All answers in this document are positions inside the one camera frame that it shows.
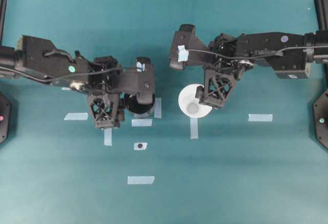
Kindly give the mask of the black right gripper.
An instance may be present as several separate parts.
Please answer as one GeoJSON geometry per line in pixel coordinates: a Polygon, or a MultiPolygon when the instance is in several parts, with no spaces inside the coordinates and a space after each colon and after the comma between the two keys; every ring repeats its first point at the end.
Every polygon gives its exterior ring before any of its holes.
{"type": "Polygon", "coordinates": [[[210,42],[207,54],[212,59],[204,67],[204,84],[196,88],[195,94],[201,105],[214,109],[225,106],[237,80],[254,68],[250,46],[249,34],[238,37],[221,34],[210,42]]]}

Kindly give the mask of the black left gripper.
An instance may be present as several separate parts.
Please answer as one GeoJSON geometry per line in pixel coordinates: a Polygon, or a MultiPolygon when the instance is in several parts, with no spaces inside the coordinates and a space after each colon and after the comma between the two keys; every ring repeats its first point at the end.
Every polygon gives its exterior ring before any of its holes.
{"type": "Polygon", "coordinates": [[[122,73],[122,66],[112,56],[97,57],[87,63],[89,73],[99,72],[89,75],[86,83],[87,104],[95,128],[120,128],[125,110],[118,107],[122,91],[116,88],[115,79],[122,73]]]}

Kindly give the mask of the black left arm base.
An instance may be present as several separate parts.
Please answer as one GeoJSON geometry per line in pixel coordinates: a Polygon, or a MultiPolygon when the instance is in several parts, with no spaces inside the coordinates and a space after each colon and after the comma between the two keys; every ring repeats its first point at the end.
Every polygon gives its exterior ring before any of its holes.
{"type": "Polygon", "coordinates": [[[0,111],[0,143],[2,144],[8,136],[9,123],[11,117],[11,103],[10,101],[1,93],[1,111],[0,111]]]}

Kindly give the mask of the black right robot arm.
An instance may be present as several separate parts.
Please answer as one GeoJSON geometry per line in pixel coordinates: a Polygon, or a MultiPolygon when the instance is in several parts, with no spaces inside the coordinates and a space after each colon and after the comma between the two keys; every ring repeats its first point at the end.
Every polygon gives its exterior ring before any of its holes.
{"type": "Polygon", "coordinates": [[[202,105],[221,109],[244,73],[255,66],[270,67],[279,78],[308,78],[312,63],[327,63],[327,31],[221,34],[204,53],[209,63],[195,97],[202,105]]]}

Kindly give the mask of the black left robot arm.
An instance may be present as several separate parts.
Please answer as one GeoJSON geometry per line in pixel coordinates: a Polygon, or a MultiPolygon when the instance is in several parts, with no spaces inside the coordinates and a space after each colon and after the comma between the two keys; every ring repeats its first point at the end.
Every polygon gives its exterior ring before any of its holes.
{"type": "Polygon", "coordinates": [[[114,89],[114,79],[122,72],[112,56],[89,61],[79,51],[72,56],[44,38],[23,35],[15,48],[1,46],[2,78],[23,77],[86,95],[99,129],[118,128],[125,119],[121,92],[114,89]]]}

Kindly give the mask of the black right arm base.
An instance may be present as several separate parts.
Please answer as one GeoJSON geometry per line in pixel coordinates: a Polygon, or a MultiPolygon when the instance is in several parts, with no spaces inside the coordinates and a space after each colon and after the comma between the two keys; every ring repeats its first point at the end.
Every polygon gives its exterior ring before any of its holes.
{"type": "Polygon", "coordinates": [[[314,115],[314,126],[316,131],[316,139],[324,146],[326,149],[328,148],[328,126],[327,126],[327,118],[328,118],[328,93],[327,89],[321,94],[321,96],[313,103],[313,115],[314,115]]]}

